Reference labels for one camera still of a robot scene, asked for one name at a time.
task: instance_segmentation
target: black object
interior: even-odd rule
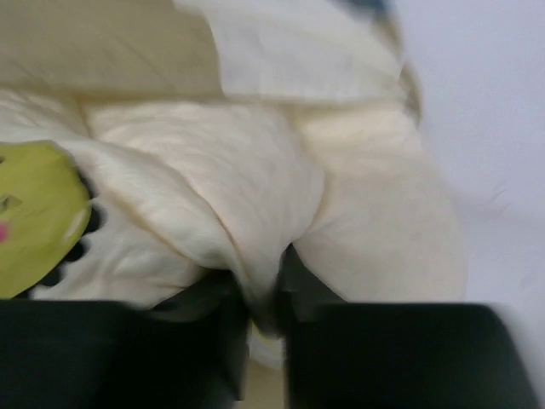
[[[471,304],[350,304],[288,251],[290,409],[537,409],[506,327]]]
[[[248,312],[228,272],[153,311],[114,302],[0,302],[0,407],[232,407]]]
[[[276,305],[290,409],[538,408],[507,330],[487,307],[346,303],[291,247]],[[228,272],[153,311],[0,302],[0,407],[233,407],[248,317]]]

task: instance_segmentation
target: white wall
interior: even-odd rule
[[[468,300],[509,305],[545,355],[545,1],[395,3],[467,236]]]

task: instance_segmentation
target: cream blanket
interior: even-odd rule
[[[349,300],[462,297],[461,237],[386,15],[328,0],[0,9],[0,141],[64,147],[106,214],[33,297],[147,307],[229,268],[267,328],[290,243]]]

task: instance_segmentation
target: white fabric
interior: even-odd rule
[[[351,301],[461,299],[462,237],[413,120],[396,106],[359,108],[299,129],[329,171],[320,212],[295,242],[310,270]]]
[[[191,284],[202,268],[230,268],[261,315],[290,242],[317,276],[349,299],[462,295],[465,265],[449,198],[404,111],[403,64],[370,29],[370,14],[348,16],[329,0],[180,0],[179,6],[204,13],[214,49],[201,20],[191,34],[175,30],[179,16],[167,17],[165,1],[156,9],[144,0],[36,2],[58,24],[35,21],[26,6],[9,3],[18,18],[3,27],[3,58],[9,61],[3,82],[84,94],[218,96],[212,80],[217,49],[227,97],[277,105],[151,97],[77,104],[61,95],[2,91],[0,141],[55,141],[98,186],[99,205],[109,210],[107,227],[89,237],[100,239],[97,251],[68,267],[66,281],[33,296],[148,306]],[[80,63],[79,50],[66,41],[72,33],[57,28],[65,26],[62,16],[73,15],[81,25],[71,20],[66,27],[86,57],[96,56],[97,66],[86,62],[92,58]],[[153,25],[146,19],[155,19]],[[164,30],[162,20],[168,21]],[[21,40],[15,22],[32,22],[34,31],[47,29],[41,39],[58,42],[48,49],[30,41],[26,53],[14,46]],[[183,58],[171,54],[176,41]],[[121,49],[121,61],[112,66],[110,43]],[[132,66],[138,66],[135,72]],[[192,87],[197,80],[201,84]]]
[[[186,102],[89,105],[93,140],[65,126],[79,115],[69,101],[62,106],[62,99],[11,91],[0,96],[3,141],[55,141],[106,203],[125,214],[118,220],[123,213],[112,207],[108,228],[95,233],[96,251],[69,267],[72,280],[37,297],[158,302],[197,279],[197,265],[234,271],[250,306],[262,314],[284,249],[308,228],[324,189],[324,172],[279,114]],[[30,100],[40,104],[29,108]],[[65,114],[62,122],[49,107],[63,107],[57,109]],[[145,243],[148,252],[136,250]],[[143,297],[106,285],[130,268],[135,279],[155,281],[163,291]]]
[[[399,57],[370,35],[372,12],[356,16],[329,0],[175,3],[206,16],[226,95],[322,102],[406,98]]]

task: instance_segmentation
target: pink mark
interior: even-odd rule
[[[8,239],[8,224],[0,222],[0,243]]]

